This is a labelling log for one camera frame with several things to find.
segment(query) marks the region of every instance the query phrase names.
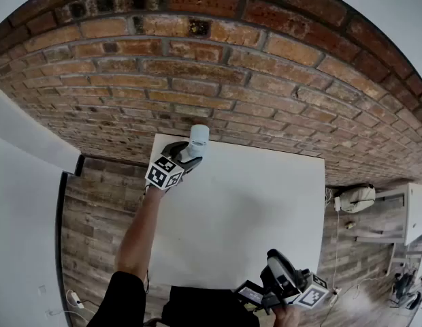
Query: white tabletop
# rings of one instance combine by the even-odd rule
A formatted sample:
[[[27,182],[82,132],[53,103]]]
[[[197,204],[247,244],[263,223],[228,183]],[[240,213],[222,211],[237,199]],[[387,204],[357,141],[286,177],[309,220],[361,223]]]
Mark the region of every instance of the white tabletop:
[[[179,140],[157,134],[151,161]],[[202,163],[163,198],[150,280],[214,289],[247,279],[261,285],[272,248],[296,269],[315,273],[324,191],[322,159],[210,142]]]

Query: electrical outlet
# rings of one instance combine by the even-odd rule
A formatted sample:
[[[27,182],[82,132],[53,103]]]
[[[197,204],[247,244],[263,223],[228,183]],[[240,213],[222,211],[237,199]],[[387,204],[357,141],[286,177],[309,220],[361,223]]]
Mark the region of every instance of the electrical outlet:
[[[332,307],[332,306],[334,306],[335,305],[335,303],[336,303],[336,301],[337,301],[337,299],[338,299],[338,296],[340,295],[340,293],[341,293],[341,290],[342,290],[342,288],[335,288],[334,289],[334,292],[333,292],[333,294],[332,294],[332,297],[330,298],[330,301],[329,301],[329,306],[330,307]]]
[[[71,297],[77,308],[83,309],[84,305],[80,302],[80,297],[75,292],[71,293]]]

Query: white cord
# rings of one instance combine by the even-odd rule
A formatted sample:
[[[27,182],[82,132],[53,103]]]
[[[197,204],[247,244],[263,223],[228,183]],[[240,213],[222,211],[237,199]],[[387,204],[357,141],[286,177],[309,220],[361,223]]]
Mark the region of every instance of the white cord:
[[[67,295],[69,294],[69,292],[70,291],[72,291],[73,292],[73,290],[68,290],[67,292],[66,292],[66,301],[71,305],[71,306],[73,306],[74,308],[79,308],[79,309],[81,309],[80,307],[79,307],[79,305],[74,305],[74,304],[72,304],[71,302],[69,302],[69,299],[67,299]],[[93,311],[91,311],[90,309],[87,309],[86,307],[84,307],[84,309],[86,309],[87,311],[89,311],[89,312],[91,312],[93,315],[94,314],[96,314],[96,313],[94,313]]]
[[[83,318],[79,313],[76,313],[75,311],[61,310],[58,313],[50,313],[50,315],[55,316],[61,313],[74,313],[75,315],[78,315],[79,317],[81,317],[86,323],[88,323],[88,321],[85,318]]]
[[[68,290],[67,292],[66,292],[66,301],[71,305],[71,306],[73,306],[73,307],[75,307],[75,308],[78,308],[79,306],[78,305],[74,305],[74,304],[72,304],[71,302],[69,302],[69,299],[67,299],[67,295],[69,294],[69,292],[73,292],[73,290]]]
[[[382,280],[382,279],[384,279],[385,278],[385,276],[384,277],[378,277],[377,279],[364,279],[364,280],[361,280],[356,286],[356,292],[355,292],[355,294],[353,294],[353,300],[354,299],[356,299],[356,298],[358,298],[359,297],[359,295],[360,295],[360,293],[361,293],[361,291],[359,290],[359,286],[364,282],[364,281],[377,281],[377,280]]]
[[[329,188],[326,188],[326,190],[325,190],[325,211],[326,211],[327,205],[329,205],[331,200],[332,200],[332,190],[329,189]]]
[[[340,211],[336,212],[338,216],[338,220],[336,222],[336,250],[335,250],[335,271],[334,271],[334,280],[332,283],[332,289],[335,290],[335,275],[336,275],[336,269],[338,267],[338,245],[340,244]]]

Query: wood plank flooring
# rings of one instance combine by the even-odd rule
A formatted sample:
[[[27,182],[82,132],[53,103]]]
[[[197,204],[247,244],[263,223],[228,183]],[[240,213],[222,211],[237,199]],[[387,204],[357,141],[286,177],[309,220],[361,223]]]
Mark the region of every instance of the wood plank flooring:
[[[145,172],[146,168],[141,166],[86,158],[82,176],[69,177],[61,233],[63,280],[65,289],[76,291],[82,300],[100,304],[103,299],[114,272],[116,251],[142,201]],[[323,327],[405,327],[409,323],[412,312],[389,308],[393,275],[383,276],[392,246],[355,242],[356,235],[368,230],[400,230],[404,215],[397,209],[398,202],[376,203],[355,215],[340,213],[336,286],[343,289],[342,293],[348,292],[341,295]],[[348,221],[355,221],[357,226],[346,230],[344,224]],[[331,204],[325,211],[318,270],[318,275],[330,286],[335,271],[337,222]],[[355,285],[363,279],[379,280],[365,281],[357,290]],[[169,286],[153,285],[150,273],[146,320],[161,316],[169,290]],[[97,310],[91,303],[84,305],[93,312]],[[327,299],[322,307],[304,311],[300,326],[319,327],[329,309]],[[76,311],[88,320],[92,317],[89,311]],[[262,312],[258,316],[261,326],[273,325],[273,316]],[[75,315],[71,318],[74,326],[86,325]]]

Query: black device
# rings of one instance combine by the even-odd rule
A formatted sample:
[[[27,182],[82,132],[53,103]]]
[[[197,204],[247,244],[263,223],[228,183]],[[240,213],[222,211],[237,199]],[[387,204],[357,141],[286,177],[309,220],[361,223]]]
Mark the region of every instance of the black device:
[[[324,280],[308,269],[295,270],[291,262],[276,249],[267,252],[267,266],[260,277],[263,287],[248,280],[235,293],[242,302],[264,308],[267,314],[273,307],[293,303],[311,309],[328,292]]]

